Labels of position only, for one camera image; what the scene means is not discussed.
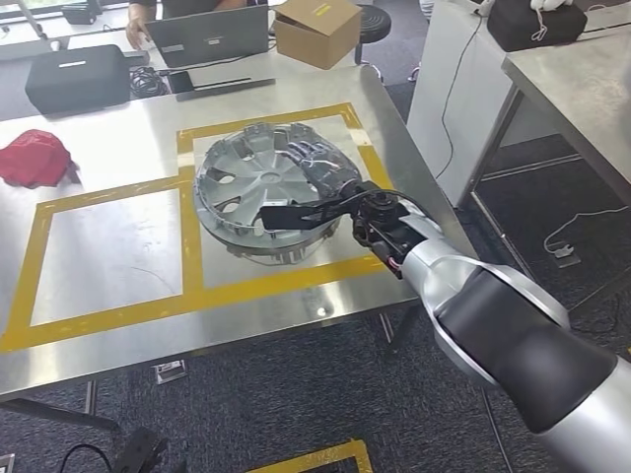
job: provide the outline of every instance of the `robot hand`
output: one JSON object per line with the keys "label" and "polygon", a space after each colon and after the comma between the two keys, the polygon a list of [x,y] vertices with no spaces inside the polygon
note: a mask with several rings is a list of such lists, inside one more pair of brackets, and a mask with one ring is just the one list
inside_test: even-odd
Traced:
{"label": "robot hand", "polygon": [[362,180],[355,164],[328,143],[289,143],[285,156],[302,169],[323,198],[338,196],[347,184]]}

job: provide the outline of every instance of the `black bag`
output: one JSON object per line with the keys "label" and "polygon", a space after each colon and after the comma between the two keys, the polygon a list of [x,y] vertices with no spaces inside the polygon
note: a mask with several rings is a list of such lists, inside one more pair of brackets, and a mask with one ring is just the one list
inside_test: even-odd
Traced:
{"label": "black bag", "polygon": [[25,90],[42,115],[102,108],[130,99],[130,69],[114,44],[47,52],[32,61]]}
{"label": "black bag", "polygon": [[576,5],[562,5],[541,14],[548,31],[540,41],[532,39],[540,24],[530,0],[497,0],[487,28],[502,49],[510,52],[574,42],[587,24],[587,17]]}

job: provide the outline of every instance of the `open laptop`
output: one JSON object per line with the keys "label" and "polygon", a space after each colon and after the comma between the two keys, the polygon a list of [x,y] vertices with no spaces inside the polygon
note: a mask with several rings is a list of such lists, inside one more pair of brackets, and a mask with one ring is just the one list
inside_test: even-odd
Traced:
{"label": "open laptop", "polygon": [[219,61],[265,52],[268,6],[171,18],[146,24],[169,67]]}

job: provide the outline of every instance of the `cardboard box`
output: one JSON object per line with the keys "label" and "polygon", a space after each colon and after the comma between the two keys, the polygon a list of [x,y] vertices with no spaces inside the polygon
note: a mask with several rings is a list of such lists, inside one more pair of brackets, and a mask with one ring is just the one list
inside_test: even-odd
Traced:
{"label": "cardboard box", "polygon": [[359,42],[362,9],[348,0],[288,0],[276,7],[279,52],[331,69]]}

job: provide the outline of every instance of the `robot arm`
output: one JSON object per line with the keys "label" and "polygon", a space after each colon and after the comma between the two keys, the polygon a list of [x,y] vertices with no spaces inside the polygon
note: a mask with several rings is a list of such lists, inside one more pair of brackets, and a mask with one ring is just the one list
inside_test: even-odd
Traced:
{"label": "robot arm", "polygon": [[571,471],[631,471],[631,365],[574,335],[565,309],[537,284],[462,255],[418,205],[398,200],[411,199],[369,181],[335,185],[337,197],[264,207],[261,218],[268,230],[307,230],[350,215],[358,243],[419,295],[444,352],[504,390],[553,456]]}

